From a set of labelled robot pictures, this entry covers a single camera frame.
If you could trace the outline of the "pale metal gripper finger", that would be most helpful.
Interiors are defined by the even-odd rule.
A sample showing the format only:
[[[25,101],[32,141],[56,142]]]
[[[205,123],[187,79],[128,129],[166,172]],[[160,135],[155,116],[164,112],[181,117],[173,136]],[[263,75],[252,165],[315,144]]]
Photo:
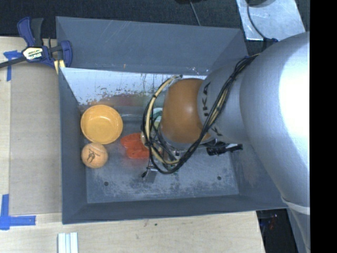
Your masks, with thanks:
[[[147,168],[145,173],[145,181],[148,183],[153,183],[155,181],[158,170],[156,168]]]

